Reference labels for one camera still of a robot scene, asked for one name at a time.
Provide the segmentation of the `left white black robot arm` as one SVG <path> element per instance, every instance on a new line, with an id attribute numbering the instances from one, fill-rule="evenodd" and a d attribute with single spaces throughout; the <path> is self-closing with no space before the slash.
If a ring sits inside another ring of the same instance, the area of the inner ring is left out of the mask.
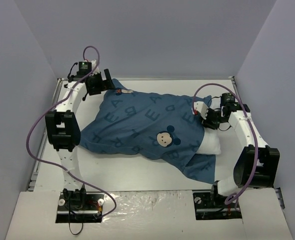
<path id="1" fill-rule="evenodd" d="M 63 171 L 63 197 L 70 199 L 76 209 L 87 206 L 88 196 L 82 178 L 78 145 L 81 142 L 81 130 L 76 118 L 76 112 L 81 101 L 87 96 L 98 95 L 115 88 L 109 70 L 105 70 L 106 79 L 98 70 L 98 59 L 83 60 L 76 63 L 76 75 L 68 74 L 66 92 L 62 100 L 45 114 L 45 125 L 48 142 L 52 145 L 60 160 Z"/>

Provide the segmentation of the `white pillow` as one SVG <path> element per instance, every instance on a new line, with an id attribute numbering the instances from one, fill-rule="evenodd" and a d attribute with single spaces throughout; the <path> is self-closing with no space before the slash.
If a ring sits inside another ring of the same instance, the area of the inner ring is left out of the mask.
<path id="1" fill-rule="evenodd" d="M 201 155 L 220 155 L 222 153 L 217 130 L 204 129 L 203 140 L 196 153 Z"/>

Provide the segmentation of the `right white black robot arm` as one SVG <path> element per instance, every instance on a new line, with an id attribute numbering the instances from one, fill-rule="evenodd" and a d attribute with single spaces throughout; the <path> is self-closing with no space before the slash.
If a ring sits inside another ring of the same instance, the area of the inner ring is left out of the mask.
<path id="1" fill-rule="evenodd" d="M 209 194 L 210 203 L 216 207 L 227 198 L 239 197 L 247 188 L 272 188 L 280 160 L 279 150 L 270 147 L 257 130 L 250 108 L 230 92 L 219 99 L 218 109 L 201 101 L 193 103 L 193 111 L 206 129 L 217 130 L 227 123 L 242 147 L 231 176 L 219 180 Z"/>

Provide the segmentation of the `blue cartoon letter pillowcase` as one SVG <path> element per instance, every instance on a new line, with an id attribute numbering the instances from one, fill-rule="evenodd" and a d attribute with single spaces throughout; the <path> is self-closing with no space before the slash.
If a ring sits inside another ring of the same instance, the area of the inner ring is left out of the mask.
<path id="1" fill-rule="evenodd" d="M 113 79 L 95 119 L 81 131 L 80 146 L 97 154 L 140 154 L 163 160 L 189 179 L 212 184 L 216 155 L 197 154 L 205 128 L 187 95 L 131 90 Z"/>

